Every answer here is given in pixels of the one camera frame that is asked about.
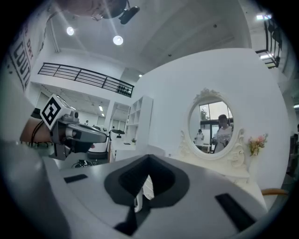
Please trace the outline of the white bookshelf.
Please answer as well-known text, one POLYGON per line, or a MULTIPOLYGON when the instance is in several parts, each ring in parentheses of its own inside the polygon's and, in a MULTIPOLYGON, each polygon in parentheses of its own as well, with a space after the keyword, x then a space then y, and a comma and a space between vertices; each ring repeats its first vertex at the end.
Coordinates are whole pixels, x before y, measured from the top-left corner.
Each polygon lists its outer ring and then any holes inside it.
POLYGON ((126 140, 144 153, 148 145, 153 99, 142 96, 129 108, 125 126, 126 140))

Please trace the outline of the black balcony railing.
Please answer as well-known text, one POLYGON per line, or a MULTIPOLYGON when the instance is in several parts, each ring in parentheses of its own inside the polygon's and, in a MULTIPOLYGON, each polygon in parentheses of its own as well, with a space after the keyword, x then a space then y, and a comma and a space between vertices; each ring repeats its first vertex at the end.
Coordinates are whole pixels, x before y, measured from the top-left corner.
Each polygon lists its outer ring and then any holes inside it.
POLYGON ((44 62, 38 74, 68 79, 132 97, 134 86, 114 77, 92 70, 57 63, 44 62))
POLYGON ((282 33, 279 25, 271 18, 270 14, 258 15, 264 24, 265 47, 256 50, 259 58, 265 63, 268 69, 277 68, 282 53, 282 33))

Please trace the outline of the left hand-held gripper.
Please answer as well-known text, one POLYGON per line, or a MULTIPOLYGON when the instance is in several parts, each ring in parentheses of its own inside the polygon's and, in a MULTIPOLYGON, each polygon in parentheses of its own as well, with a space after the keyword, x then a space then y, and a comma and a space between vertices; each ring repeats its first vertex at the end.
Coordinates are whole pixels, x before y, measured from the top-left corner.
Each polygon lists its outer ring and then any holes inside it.
POLYGON ((78 112, 55 94, 48 99, 40 116, 54 144, 50 158, 64 161, 71 153, 87 153, 91 143, 103 143, 107 139, 102 131, 80 124, 78 112))

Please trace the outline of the pink flower bouquet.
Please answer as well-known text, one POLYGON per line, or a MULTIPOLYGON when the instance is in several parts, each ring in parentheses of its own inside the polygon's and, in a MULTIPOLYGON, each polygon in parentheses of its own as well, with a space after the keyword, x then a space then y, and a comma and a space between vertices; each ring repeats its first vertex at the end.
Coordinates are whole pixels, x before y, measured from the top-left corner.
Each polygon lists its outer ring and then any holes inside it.
POLYGON ((250 137, 248 139, 247 146, 250 152, 250 156, 258 156, 260 150, 265 147, 268 136, 269 135, 265 133, 263 135, 258 136, 257 138, 250 137))

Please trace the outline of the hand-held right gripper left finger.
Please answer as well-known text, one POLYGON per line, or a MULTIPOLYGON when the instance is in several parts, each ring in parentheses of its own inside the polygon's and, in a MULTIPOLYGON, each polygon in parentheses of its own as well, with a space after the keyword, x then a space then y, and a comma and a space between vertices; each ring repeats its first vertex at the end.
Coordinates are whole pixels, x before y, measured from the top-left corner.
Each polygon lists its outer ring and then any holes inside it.
POLYGON ((116 204, 105 189, 105 178, 145 155, 122 161, 59 170, 56 162, 43 158, 54 196, 69 224, 71 239, 135 239, 115 230, 125 221, 129 207, 116 204))

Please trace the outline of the white printed t-shirt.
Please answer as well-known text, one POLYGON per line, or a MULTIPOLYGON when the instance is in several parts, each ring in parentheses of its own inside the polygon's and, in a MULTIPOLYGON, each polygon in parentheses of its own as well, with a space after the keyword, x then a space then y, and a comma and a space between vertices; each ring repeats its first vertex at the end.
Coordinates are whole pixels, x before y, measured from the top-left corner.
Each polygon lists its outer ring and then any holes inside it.
POLYGON ((43 47, 49 15, 48 5, 32 13, 17 31, 0 66, 0 140, 19 140, 33 112, 26 90, 43 47))

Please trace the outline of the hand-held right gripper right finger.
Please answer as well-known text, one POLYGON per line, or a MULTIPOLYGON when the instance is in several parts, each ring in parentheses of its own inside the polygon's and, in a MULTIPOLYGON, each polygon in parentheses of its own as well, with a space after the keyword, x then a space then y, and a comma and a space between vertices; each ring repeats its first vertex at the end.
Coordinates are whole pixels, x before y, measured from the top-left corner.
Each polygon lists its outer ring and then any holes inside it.
POLYGON ((228 193, 254 220, 267 209, 241 187, 221 174, 162 157, 189 177, 186 195, 174 206, 151 209, 134 233, 136 239, 227 239, 238 233, 215 196, 228 193))

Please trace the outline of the person's left forearm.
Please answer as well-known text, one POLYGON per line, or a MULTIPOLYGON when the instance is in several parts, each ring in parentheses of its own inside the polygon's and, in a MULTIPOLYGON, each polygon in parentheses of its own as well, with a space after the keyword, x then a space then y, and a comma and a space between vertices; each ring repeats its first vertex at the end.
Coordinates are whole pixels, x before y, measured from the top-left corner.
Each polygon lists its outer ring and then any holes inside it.
POLYGON ((23 129, 20 141, 31 142, 32 135, 35 133, 34 142, 50 142, 51 136, 48 127, 42 123, 41 119, 30 117, 23 129))

